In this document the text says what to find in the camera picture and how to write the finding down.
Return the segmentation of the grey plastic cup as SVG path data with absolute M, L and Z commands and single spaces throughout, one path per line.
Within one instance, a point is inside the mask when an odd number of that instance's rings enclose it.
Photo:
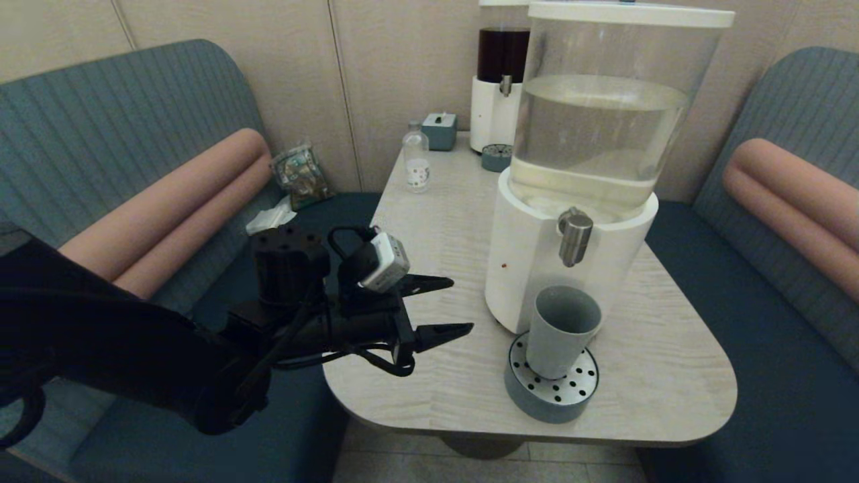
M 530 306 L 525 360 L 539 376 L 561 379 L 601 327 L 602 311 L 588 293 L 552 285 L 537 293 Z

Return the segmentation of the large metal dispenser tap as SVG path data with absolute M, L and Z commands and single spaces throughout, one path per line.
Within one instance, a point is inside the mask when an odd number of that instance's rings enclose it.
M 559 257 L 562 265 L 576 266 L 581 263 L 593 230 L 593 220 L 586 212 L 571 206 L 558 218 L 561 235 Z

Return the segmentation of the large blue perforated drip tray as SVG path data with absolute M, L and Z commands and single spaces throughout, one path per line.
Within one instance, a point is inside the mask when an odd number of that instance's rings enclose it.
M 527 361 L 529 333 L 515 337 L 507 351 L 504 387 L 519 410 L 547 424 L 566 424 L 579 418 L 599 387 L 599 365 L 585 348 L 559 379 L 547 379 Z

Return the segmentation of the small clear bottle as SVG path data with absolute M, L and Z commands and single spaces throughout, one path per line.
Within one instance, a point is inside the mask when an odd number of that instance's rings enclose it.
M 411 120 L 402 140 L 406 186 L 412 193 L 424 193 L 429 187 L 430 162 L 427 159 L 429 138 L 421 130 L 419 120 Z

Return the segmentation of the small blue perforated drip tray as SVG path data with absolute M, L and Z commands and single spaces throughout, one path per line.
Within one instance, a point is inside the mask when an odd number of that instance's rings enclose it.
M 481 167 L 487 171 L 501 173 L 510 165 L 513 146 L 509 144 L 488 144 L 481 151 Z

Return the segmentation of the white crumpled tissue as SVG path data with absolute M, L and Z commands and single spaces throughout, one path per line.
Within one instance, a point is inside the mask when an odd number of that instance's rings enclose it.
M 281 199 L 273 208 L 263 210 L 246 224 L 246 235 L 253 236 L 268 229 L 276 229 L 288 224 L 297 216 L 291 205 L 291 196 Z

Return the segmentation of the blue-grey tissue box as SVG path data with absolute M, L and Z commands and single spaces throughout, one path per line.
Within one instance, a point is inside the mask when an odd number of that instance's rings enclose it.
M 429 113 L 421 123 L 421 131 L 427 137 L 430 151 L 454 149 L 458 131 L 458 116 L 455 113 Z

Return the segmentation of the crumpled snack bag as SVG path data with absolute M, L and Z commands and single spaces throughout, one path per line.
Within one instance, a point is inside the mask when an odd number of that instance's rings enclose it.
M 336 195 L 322 173 L 310 141 L 276 155 L 270 167 L 276 183 L 289 196 L 293 211 L 328 201 Z

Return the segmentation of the large clear water dispenser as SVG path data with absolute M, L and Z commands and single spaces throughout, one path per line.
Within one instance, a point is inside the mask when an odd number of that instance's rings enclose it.
M 659 208 L 670 150 L 736 13 L 638 0 L 531 2 L 513 155 L 498 178 L 485 300 L 512 333 L 552 285 L 614 305 Z M 558 218 L 593 220 L 562 265 Z

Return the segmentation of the pink bolster cushion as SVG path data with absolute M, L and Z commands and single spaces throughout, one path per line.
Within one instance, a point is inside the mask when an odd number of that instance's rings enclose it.
M 78 233 L 60 253 L 139 299 L 151 299 L 269 183 L 270 149 L 244 128 Z
M 734 150 L 721 183 L 859 305 L 859 189 L 762 138 Z

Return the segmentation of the dark drink dispenser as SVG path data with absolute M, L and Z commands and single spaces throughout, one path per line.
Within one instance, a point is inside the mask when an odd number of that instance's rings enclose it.
M 530 28 L 531 0 L 478 0 L 483 22 L 478 32 L 476 74 L 470 86 L 470 149 L 515 141 Z M 512 93 L 499 92 L 503 74 L 513 77 Z

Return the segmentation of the teal upholstered bench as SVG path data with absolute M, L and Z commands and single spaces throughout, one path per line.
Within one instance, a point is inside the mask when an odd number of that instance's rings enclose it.
M 266 135 L 242 71 L 191 40 L 0 85 L 0 221 L 59 247 L 239 129 Z M 270 403 L 205 436 L 180 416 L 74 382 L 46 387 L 0 483 L 331 483 L 349 417 L 322 367 L 277 371 Z
M 693 204 L 660 205 L 647 245 L 726 352 L 738 397 L 711 437 L 638 453 L 650 483 L 859 483 L 859 302 L 723 188 L 754 138 L 859 189 L 859 53 L 776 62 Z

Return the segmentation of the table pedestal with brass base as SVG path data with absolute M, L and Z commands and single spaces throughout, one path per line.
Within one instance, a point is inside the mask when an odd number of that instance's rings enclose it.
M 464 458 L 500 460 L 525 446 L 525 440 L 511 438 L 441 436 L 442 443 Z

